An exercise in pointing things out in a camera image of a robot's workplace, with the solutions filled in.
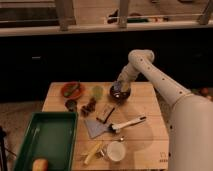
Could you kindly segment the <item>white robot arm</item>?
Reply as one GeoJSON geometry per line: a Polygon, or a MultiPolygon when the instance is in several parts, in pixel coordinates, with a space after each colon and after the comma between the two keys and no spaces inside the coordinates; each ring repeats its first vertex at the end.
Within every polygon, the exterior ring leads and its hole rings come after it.
{"type": "Polygon", "coordinates": [[[152,50],[132,50],[119,80],[142,73],[171,107],[168,171],[213,171],[213,102],[156,68],[152,50]]]}

